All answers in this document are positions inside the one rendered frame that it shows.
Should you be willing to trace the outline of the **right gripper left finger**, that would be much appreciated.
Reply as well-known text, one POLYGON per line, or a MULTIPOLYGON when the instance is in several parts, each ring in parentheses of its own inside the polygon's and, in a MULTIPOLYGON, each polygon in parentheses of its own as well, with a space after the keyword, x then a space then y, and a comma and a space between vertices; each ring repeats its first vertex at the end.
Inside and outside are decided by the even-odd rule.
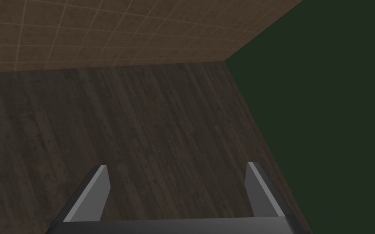
POLYGON ((56 222, 99 221, 110 192, 106 165, 96 165, 56 217, 56 222))

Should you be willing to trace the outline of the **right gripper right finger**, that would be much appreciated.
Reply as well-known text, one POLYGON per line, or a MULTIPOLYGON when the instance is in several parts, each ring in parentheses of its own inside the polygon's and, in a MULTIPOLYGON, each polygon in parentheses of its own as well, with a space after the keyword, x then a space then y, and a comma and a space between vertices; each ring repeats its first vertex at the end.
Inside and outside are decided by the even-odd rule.
POLYGON ((260 163, 247 163, 245 188, 255 217, 294 215, 260 163))

